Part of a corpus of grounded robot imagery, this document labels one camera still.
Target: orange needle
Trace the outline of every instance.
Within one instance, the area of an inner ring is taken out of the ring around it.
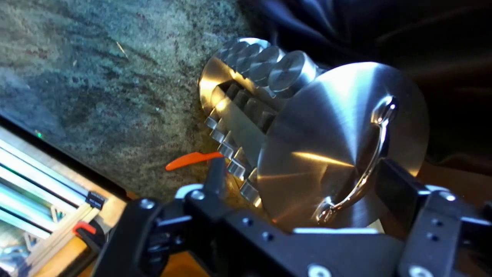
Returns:
[[[181,155],[181,157],[172,160],[170,163],[167,163],[165,171],[175,171],[178,168],[184,168],[189,165],[201,163],[201,162],[207,162],[207,160],[219,159],[219,157],[222,157],[219,152],[207,152],[207,154],[189,152],[189,154]]]

